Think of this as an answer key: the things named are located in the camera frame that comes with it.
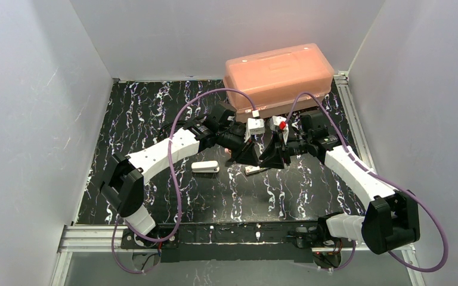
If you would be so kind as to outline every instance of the purple cable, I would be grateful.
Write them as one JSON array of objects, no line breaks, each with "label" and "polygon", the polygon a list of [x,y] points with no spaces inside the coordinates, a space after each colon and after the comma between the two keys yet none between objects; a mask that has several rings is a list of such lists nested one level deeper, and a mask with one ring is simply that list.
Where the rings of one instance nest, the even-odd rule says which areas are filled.
[{"label": "purple cable", "polygon": [[[352,161],[354,161],[354,163],[359,168],[361,168],[365,172],[368,172],[369,171],[368,168],[364,167],[358,160],[356,160],[355,157],[352,155],[352,153],[349,151],[349,149],[348,149],[348,147],[346,145],[346,142],[345,142],[345,138],[342,136],[341,131],[336,126],[336,124],[334,123],[334,121],[331,118],[331,116],[329,116],[329,113],[327,112],[327,110],[322,106],[322,103],[313,94],[311,94],[309,92],[302,92],[302,93],[298,94],[298,96],[294,100],[294,103],[292,104],[292,108],[290,109],[290,113],[289,113],[289,115],[287,115],[287,120],[285,122],[287,123],[290,120],[290,117],[292,116],[292,111],[294,110],[294,108],[296,106],[296,103],[298,102],[299,97],[301,97],[301,95],[304,95],[304,94],[309,95],[317,103],[317,105],[320,108],[320,110],[322,111],[322,113],[324,113],[324,115],[327,116],[327,118],[329,119],[329,123],[331,123],[331,125],[334,127],[334,129],[336,131],[336,134],[338,135],[338,138],[340,138],[341,144],[343,145],[343,150],[345,150],[345,152],[348,153],[348,157]],[[404,266],[406,266],[406,267],[408,267],[410,269],[413,269],[415,271],[435,272],[435,271],[440,270],[445,265],[445,263],[447,262],[447,258],[448,258],[448,241],[447,241],[447,234],[445,233],[445,229],[443,229],[443,227],[441,226],[439,220],[433,214],[432,210],[429,207],[427,207],[422,200],[417,198],[414,194],[412,194],[407,189],[402,188],[401,186],[399,186],[399,185],[397,185],[397,184],[385,179],[384,177],[381,177],[381,176],[377,175],[375,172],[368,172],[368,174],[370,176],[374,177],[375,179],[381,181],[381,182],[384,182],[384,183],[386,183],[386,184],[388,184],[390,186],[393,186],[394,188],[396,188],[397,190],[407,194],[412,200],[417,202],[417,204],[419,204],[424,209],[424,211],[429,215],[429,217],[431,218],[431,220],[433,221],[435,226],[438,228],[438,232],[440,233],[441,241],[443,243],[443,256],[441,257],[440,262],[436,266],[431,267],[431,268],[420,268],[420,267],[417,267],[417,266],[414,266],[414,265],[411,265],[411,264],[405,262],[403,259],[400,259],[396,254],[394,254],[391,251],[389,251],[389,254],[392,257],[394,257],[394,259],[396,259],[398,262],[403,264]]]},{"label": "purple cable", "polygon": [[168,160],[169,160],[169,170],[171,171],[171,178],[173,179],[173,184],[175,186],[175,191],[176,191],[176,194],[177,194],[177,203],[178,203],[178,218],[177,218],[177,222],[175,223],[175,227],[173,228],[173,230],[171,231],[171,233],[169,235],[167,235],[166,237],[163,237],[163,238],[152,238],[152,237],[147,237],[143,234],[141,234],[140,232],[138,232],[134,227],[132,227],[132,225],[130,224],[127,224],[127,227],[132,230],[136,235],[138,235],[139,237],[145,239],[145,240],[148,240],[148,241],[151,241],[151,242],[154,242],[154,243],[159,243],[159,242],[162,242],[162,241],[166,241],[168,240],[170,237],[172,237],[178,230],[178,228],[180,227],[180,222],[181,222],[181,217],[182,217],[182,209],[181,209],[181,194],[180,194],[180,187],[178,186],[178,180],[177,180],[177,176],[175,174],[175,167],[173,165],[173,157],[171,155],[171,146],[172,146],[172,139],[173,139],[173,135],[175,133],[175,129],[177,127],[177,123],[178,123],[178,120],[180,119],[180,116],[182,115],[183,111],[185,111],[185,109],[187,109],[187,107],[189,107],[192,103],[198,101],[199,99],[207,96],[207,95],[210,95],[210,94],[214,94],[216,92],[222,92],[222,91],[231,91],[231,92],[236,92],[238,94],[241,94],[242,96],[246,97],[249,101],[250,101],[250,104],[252,105],[252,108],[253,110],[256,110],[257,108],[255,107],[255,104],[253,103],[253,100],[246,94],[244,93],[243,91],[239,91],[237,89],[232,89],[232,88],[218,88],[218,89],[213,89],[211,91],[207,91],[205,92],[204,94],[200,94],[196,97],[194,97],[193,100],[187,102],[181,109],[180,111],[178,112],[177,116],[175,117],[175,120],[173,121],[173,125],[171,126],[171,133],[169,134],[169,144],[168,144]]},{"label": "purple cable", "polygon": [[113,258],[115,259],[115,262],[117,263],[117,265],[121,268],[121,270],[127,273],[131,273],[131,274],[147,273],[148,271],[151,271],[152,269],[154,269],[155,266],[157,266],[158,264],[155,264],[152,267],[146,270],[143,270],[143,271],[136,271],[136,270],[130,270],[129,268],[125,267],[122,264],[122,262],[120,262],[120,260],[117,257],[117,254],[115,253],[115,234],[117,233],[118,219],[119,219],[118,217],[115,219],[115,228],[113,229],[113,235],[112,235],[112,254],[113,254]]}]

